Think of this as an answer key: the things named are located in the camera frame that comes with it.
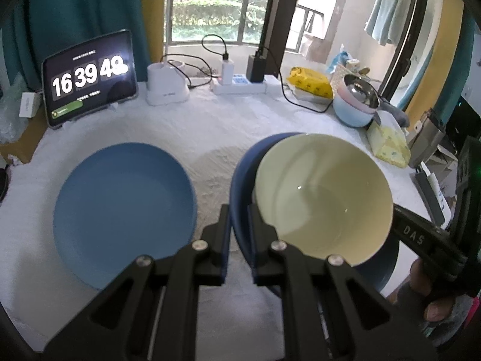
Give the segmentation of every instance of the white tablecloth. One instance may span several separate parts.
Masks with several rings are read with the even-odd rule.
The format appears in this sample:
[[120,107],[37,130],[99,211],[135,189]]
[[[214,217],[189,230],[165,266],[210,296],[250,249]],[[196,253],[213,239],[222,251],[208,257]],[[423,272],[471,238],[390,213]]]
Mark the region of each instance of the white tablecloth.
[[[95,296],[63,265],[54,246],[52,213],[69,173],[97,150],[138,141],[174,155],[196,190],[198,236],[228,202],[230,178],[244,152],[264,137],[289,131],[335,135],[369,153],[364,131],[341,125],[332,110],[314,114],[265,95],[216,97],[208,88],[194,90],[186,102],[150,107],[142,83],[137,99],[47,131],[31,163],[11,169],[10,189],[0,207],[0,300],[48,339]],[[413,170],[376,162],[394,201],[429,218],[411,180]],[[234,241],[231,249],[227,285],[201,291],[197,358],[280,358],[280,301],[252,285]],[[414,259],[402,245],[385,295],[407,276]]]

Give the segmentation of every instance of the silver screw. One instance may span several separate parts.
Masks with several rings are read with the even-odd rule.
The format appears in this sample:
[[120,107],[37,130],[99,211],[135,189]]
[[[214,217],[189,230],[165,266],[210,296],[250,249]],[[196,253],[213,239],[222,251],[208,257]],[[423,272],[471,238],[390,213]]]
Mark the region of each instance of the silver screw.
[[341,257],[340,255],[333,254],[333,255],[329,255],[328,262],[333,266],[340,266],[344,263],[344,258]]
[[287,248],[287,243],[283,240],[274,240],[271,243],[271,248],[274,251],[284,251]]
[[140,255],[135,260],[135,263],[140,267],[146,267],[152,263],[152,258],[147,255]]
[[205,240],[196,240],[192,243],[192,248],[196,251],[203,251],[205,250],[209,245]]

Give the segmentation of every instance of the fingernail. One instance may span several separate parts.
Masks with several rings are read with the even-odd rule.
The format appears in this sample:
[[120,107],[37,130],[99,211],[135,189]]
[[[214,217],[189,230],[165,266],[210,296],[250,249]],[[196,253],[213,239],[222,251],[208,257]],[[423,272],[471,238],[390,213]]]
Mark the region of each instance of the fingernail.
[[439,315],[439,308],[436,305],[429,305],[427,307],[426,318],[428,321],[434,321]]

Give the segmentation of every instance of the blue plate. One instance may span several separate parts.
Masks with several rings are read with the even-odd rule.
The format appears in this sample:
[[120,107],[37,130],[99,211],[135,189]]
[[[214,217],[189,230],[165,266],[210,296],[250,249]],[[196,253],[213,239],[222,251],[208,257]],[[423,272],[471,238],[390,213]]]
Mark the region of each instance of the blue plate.
[[[237,244],[245,259],[252,264],[252,244],[250,240],[247,206],[252,203],[252,191],[256,182],[256,173],[265,154],[275,144],[287,137],[299,133],[276,134],[257,142],[237,164],[230,184],[230,216]],[[396,266],[399,252],[399,239],[390,233],[379,251],[363,264],[356,266],[357,271],[378,291],[389,281]],[[278,287],[270,288],[280,294]]]
[[63,184],[54,238],[64,263],[83,282],[104,288],[138,255],[173,255],[192,238],[192,184],[170,154],[126,143],[102,149]]

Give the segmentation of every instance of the hand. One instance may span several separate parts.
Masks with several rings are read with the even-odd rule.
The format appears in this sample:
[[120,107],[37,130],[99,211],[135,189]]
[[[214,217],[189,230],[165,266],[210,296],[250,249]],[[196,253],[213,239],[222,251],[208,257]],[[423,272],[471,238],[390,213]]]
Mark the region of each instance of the hand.
[[[428,296],[432,290],[432,281],[425,274],[421,259],[412,264],[410,274],[411,289],[422,296]],[[454,303],[454,296],[433,301],[424,310],[424,319],[428,322],[439,322],[446,319],[451,314]]]

